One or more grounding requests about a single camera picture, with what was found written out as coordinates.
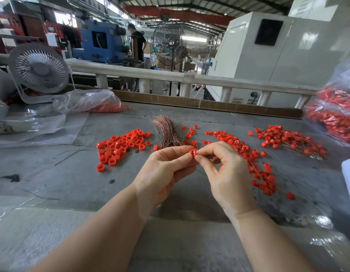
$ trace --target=white desk fan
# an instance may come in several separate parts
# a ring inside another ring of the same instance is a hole
[[[63,57],[41,44],[18,45],[11,51],[8,65],[19,95],[27,104],[52,102],[54,94],[63,90],[69,81],[69,68]],[[27,95],[22,85],[51,95]]]

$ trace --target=fan grille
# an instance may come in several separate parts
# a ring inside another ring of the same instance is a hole
[[[38,92],[54,94],[68,84],[69,69],[64,59],[41,44],[19,45],[10,53],[9,67],[17,82]]]

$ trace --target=industrial fan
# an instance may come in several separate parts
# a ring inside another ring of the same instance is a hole
[[[159,23],[152,38],[152,64],[161,70],[182,71],[182,60],[188,54],[182,35],[184,32],[181,24]]]
[[[11,51],[8,65],[19,95],[27,104],[52,102],[54,94],[68,84],[69,68],[64,59],[41,44],[18,45]],[[38,93],[28,95],[23,86]]]

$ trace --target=bundle of copper wire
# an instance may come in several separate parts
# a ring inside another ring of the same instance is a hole
[[[184,145],[180,136],[175,131],[173,121],[167,115],[160,114],[152,122],[158,126],[162,132],[163,141],[160,145],[161,149]]]

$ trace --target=right hand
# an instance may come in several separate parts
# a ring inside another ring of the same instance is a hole
[[[214,198],[230,219],[257,209],[247,162],[230,145],[223,141],[211,143],[196,153],[195,159],[209,178]],[[206,157],[214,155],[223,163],[219,171]]]

